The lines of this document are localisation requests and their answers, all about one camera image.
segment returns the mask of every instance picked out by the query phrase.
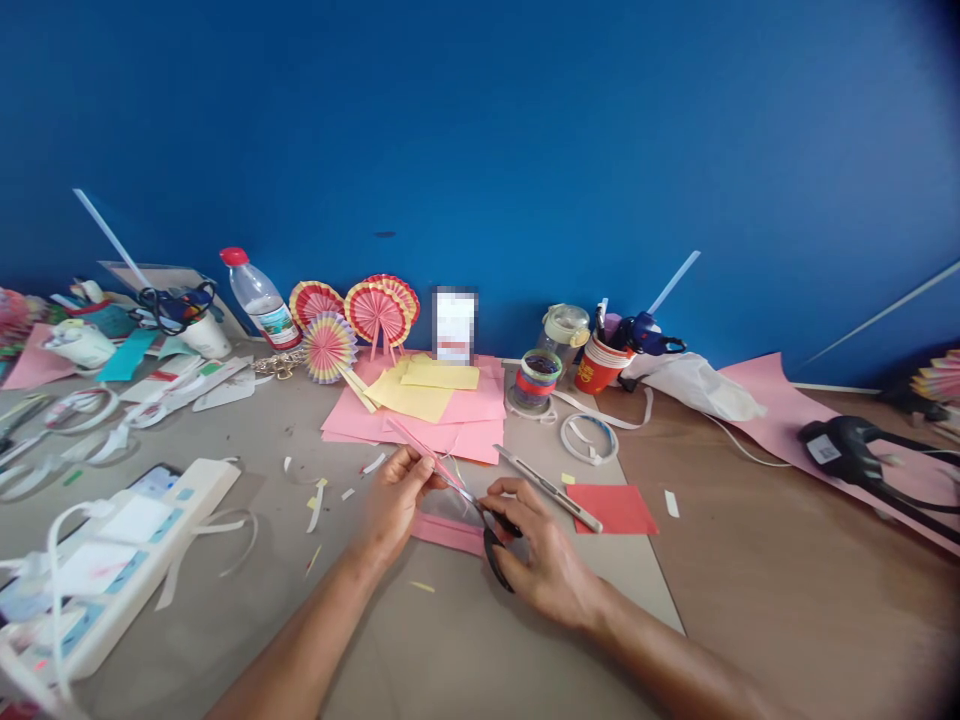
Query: power strip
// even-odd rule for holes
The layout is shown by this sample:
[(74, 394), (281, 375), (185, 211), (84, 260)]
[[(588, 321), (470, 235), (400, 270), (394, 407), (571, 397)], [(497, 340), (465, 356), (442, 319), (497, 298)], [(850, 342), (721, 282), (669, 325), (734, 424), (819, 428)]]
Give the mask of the power strip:
[[(240, 470), (230, 463), (194, 461), (159, 499), (169, 506), (166, 520), (149, 540), (132, 546), (136, 554), (106, 591), (95, 596), (72, 597), (63, 606), (61, 635), (67, 677), (80, 680), (97, 671), (160, 586), (171, 562), (190, 543), (193, 529), (220, 504), (239, 476)], [(104, 528), (131, 501), (143, 497), (135, 490), (121, 490), (110, 498), (114, 506), (110, 515), (91, 518), (57, 546), (61, 567), (89, 542), (109, 542), (101, 536)], [(4, 592), (11, 590), (16, 588), (8, 586)], [(47, 618), (49, 615), (38, 619), (49, 625)], [(20, 654), (20, 661), (47, 685), (55, 683), (52, 645), (49, 627), (40, 628), (33, 642)]]

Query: blue wall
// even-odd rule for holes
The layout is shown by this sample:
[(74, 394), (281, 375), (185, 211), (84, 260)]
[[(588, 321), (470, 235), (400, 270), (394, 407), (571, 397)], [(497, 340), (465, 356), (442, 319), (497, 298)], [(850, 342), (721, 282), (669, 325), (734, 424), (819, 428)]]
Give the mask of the blue wall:
[[(636, 312), (700, 249), (665, 329), (718, 367), (790, 369), (960, 250), (933, 5), (65, 5), (0, 8), (0, 285), (116, 259), (80, 186), (142, 262), (224, 280), (236, 244), (284, 291), (477, 285), (479, 349), (519, 356), (546, 305)], [(791, 377), (869, 383), (955, 336), (958, 290)]]

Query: paper cup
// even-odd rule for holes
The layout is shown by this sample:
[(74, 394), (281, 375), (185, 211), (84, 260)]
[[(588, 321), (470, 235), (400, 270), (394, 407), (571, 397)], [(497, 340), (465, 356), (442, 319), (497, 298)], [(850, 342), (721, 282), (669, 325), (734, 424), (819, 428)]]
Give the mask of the paper cup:
[(210, 313), (204, 313), (203, 317), (187, 326), (177, 337), (207, 360), (218, 360), (232, 349), (230, 341), (220, 329), (220, 324)]
[(587, 395), (599, 395), (630, 364), (634, 355), (629, 348), (614, 350), (597, 340), (596, 334), (591, 335), (574, 384)]

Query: bottle label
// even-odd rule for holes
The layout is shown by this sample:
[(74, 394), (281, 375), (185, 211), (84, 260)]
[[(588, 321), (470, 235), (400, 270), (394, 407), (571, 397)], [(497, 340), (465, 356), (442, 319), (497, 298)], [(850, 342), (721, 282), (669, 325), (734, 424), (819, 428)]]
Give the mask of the bottle label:
[(300, 328), (286, 305), (263, 315), (250, 315), (250, 319), (260, 329), (260, 333), (273, 346), (274, 350), (288, 350), (300, 343)]

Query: small bottle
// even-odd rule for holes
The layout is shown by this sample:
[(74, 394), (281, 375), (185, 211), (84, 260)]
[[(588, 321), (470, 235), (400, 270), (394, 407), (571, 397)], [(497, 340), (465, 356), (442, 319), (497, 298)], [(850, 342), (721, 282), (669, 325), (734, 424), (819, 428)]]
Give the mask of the small bottle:
[(277, 352), (300, 345), (303, 334), (270, 278), (250, 264), (242, 248), (226, 248), (220, 257), (230, 268), (230, 287), (260, 334)]

